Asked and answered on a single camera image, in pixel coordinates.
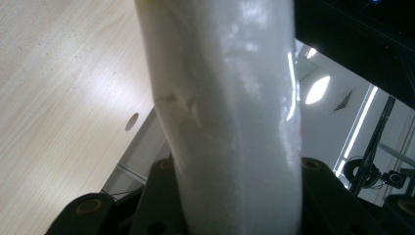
ceiling light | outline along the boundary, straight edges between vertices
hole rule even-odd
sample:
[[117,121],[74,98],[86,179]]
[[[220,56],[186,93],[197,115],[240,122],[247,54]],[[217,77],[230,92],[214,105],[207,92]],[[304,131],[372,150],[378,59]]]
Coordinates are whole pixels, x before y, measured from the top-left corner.
[[315,53],[316,53],[317,51],[314,49],[314,48],[311,48],[310,50],[309,50],[309,52],[307,53],[307,58],[308,59],[310,59],[312,56],[314,56],[315,55]]
[[310,91],[308,92],[305,104],[310,105],[323,98],[324,92],[326,92],[327,86],[329,85],[330,76],[325,76],[318,81],[314,82]]

wooden table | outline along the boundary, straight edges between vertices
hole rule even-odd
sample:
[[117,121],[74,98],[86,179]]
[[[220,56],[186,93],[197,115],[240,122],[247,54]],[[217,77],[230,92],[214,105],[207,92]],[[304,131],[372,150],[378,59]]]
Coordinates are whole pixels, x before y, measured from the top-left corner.
[[1,1],[0,234],[100,191],[152,107],[132,0]]

white plastic tube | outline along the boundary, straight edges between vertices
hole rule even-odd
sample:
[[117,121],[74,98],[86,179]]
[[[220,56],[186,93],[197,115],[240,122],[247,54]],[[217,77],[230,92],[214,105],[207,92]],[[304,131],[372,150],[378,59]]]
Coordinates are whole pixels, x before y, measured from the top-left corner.
[[190,233],[297,234],[293,2],[136,4]]

white cylindrical object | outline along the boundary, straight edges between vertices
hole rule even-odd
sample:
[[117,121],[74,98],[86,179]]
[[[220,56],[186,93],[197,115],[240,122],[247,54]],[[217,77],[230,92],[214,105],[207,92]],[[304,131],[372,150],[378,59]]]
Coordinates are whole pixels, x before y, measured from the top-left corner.
[[298,234],[289,0],[137,0],[191,234]]

wood grain surface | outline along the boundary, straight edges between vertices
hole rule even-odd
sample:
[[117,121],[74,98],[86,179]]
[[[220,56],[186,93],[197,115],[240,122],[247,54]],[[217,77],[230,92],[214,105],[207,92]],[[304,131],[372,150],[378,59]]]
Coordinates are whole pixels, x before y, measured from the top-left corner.
[[1,1],[0,234],[99,192],[152,107],[132,0]]

